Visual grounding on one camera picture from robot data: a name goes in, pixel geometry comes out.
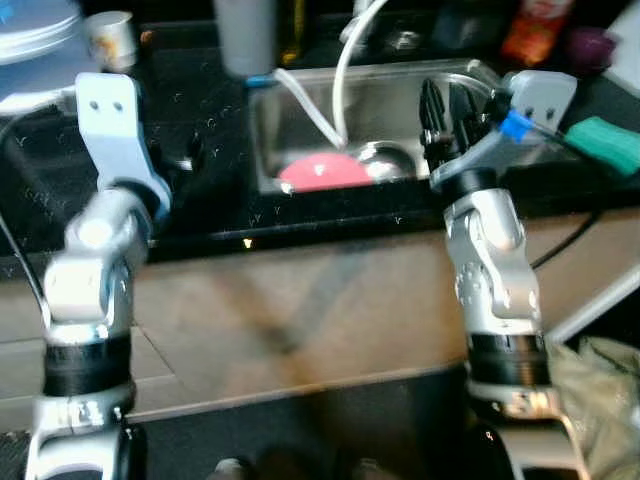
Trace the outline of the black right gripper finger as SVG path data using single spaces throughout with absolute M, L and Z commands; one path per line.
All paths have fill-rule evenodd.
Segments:
M 429 166 L 439 166 L 449 159 L 449 131 L 445 104 L 434 79 L 421 84 L 419 119 L 422 132 L 422 159 Z
M 458 83 L 449 83 L 449 119 L 453 136 L 452 154 L 465 154 L 480 138 L 483 137 L 483 124 L 480 122 L 480 111 L 472 99 L 471 91 Z

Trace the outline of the pink plate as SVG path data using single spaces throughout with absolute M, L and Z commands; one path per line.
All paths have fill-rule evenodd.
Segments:
M 371 186 L 374 180 L 355 156 L 321 152 L 302 157 L 280 170 L 285 193 L 307 193 L 325 189 Z

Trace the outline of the stainless steel bowl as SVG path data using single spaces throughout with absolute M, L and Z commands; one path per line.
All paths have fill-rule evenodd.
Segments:
M 349 151 L 374 184 L 417 178 L 416 161 L 410 151 L 397 142 L 371 141 Z

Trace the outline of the stainless steel sink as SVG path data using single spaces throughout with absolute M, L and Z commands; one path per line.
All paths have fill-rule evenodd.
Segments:
M 264 195 L 285 193 L 276 179 L 280 170 L 321 152 L 348 154 L 352 147 L 371 141 L 397 142 L 407 148 L 417 165 L 417 178 L 428 179 L 439 166 L 422 159 L 419 119 L 421 84 L 434 79 L 449 119 L 449 83 L 471 91 L 480 111 L 484 134 L 492 128 L 484 104 L 502 86 L 504 78 L 477 59 L 402 61 L 346 70 L 334 68 L 278 70 L 252 79 L 248 90 L 251 152 L 256 183 Z

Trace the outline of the round metal sink cap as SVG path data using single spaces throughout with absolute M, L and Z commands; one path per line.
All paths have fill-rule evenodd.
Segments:
M 406 52 L 417 49 L 421 45 L 422 36 L 411 29 L 394 29 L 384 37 L 387 50 L 393 52 Z

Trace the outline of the orange juice carton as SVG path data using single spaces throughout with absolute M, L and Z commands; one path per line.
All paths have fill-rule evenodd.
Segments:
M 521 0 L 500 55 L 521 67 L 535 67 L 550 56 L 575 0 Z

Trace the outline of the purple cup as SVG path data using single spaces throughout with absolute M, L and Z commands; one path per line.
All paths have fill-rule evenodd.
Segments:
M 573 72 L 588 76 L 611 67 L 616 46 L 616 38 L 607 29 L 575 27 L 567 33 L 564 55 Z

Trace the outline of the white printed mug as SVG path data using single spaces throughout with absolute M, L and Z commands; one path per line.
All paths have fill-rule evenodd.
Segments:
M 110 72 L 127 72 L 140 59 L 132 19 L 131 13 L 119 10 L 88 15 L 84 19 L 93 55 Z

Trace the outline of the green sponge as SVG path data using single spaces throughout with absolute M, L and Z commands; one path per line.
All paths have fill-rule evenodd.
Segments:
M 571 125 L 564 133 L 564 140 L 621 177 L 631 177 L 640 168 L 640 134 L 600 116 L 590 116 Z

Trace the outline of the grey tumbler red badge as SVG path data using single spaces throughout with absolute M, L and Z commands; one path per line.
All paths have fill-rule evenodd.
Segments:
M 276 68 L 276 0 L 212 0 L 221 63 L 229 76 L 265 76 Z

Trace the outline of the narrow beige cabinet door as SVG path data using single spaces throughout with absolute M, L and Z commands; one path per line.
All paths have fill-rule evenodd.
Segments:
M 640 210 L 604 212 L 581 238 L 536 270 L 541 320 L 550 330 L 637 264 Z

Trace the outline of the clear plastic food cover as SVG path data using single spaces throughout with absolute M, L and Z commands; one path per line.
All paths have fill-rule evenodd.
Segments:
M 77 0 L 0 0 L 0 116 L 46 108 L 99 69 Z

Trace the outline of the wide beige cabinet door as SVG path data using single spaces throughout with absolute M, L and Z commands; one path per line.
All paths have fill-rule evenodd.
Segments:
M 429 256 L 257 255 L 150 268 L 137 319 L 195 401 L 315 389 L 462 360 Z

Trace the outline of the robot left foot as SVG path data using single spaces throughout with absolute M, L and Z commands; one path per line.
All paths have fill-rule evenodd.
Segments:
M 250 480 L 250 467 L 237 458 L 224 458 L 215 463 L 205 480 Z

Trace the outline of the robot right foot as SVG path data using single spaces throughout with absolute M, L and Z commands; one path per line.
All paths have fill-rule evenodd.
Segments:
M 349 470 L 349 480 L 399 480 L 399 477 L 374 460 L 360 460 Z

